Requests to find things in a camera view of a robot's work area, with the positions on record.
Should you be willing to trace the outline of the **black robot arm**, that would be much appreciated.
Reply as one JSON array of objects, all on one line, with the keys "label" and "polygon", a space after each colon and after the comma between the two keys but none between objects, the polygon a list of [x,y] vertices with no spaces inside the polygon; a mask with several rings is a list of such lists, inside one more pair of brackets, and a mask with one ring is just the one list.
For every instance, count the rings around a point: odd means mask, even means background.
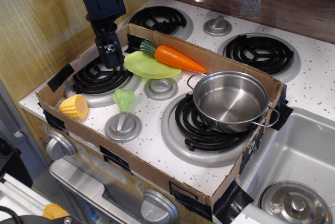
[{"label": "black robot arm", "polygon": [[99,56],[108,69],[124,64],[115,21],[126,14],[123,0],[83,0],[87,10],[86,20],[95,32]]}]

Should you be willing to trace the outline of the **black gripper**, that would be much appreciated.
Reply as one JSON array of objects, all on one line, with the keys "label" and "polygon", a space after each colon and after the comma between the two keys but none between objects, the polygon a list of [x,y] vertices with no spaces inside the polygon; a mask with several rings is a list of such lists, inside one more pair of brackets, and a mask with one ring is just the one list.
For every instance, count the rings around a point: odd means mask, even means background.
[{"label": "black gripper", "polygon": [[123,0],[83,0],[87,15],[96,35],[99,56],[108,69],[123,65],[120,42],[115,33],[115,20],[126,13]]}]

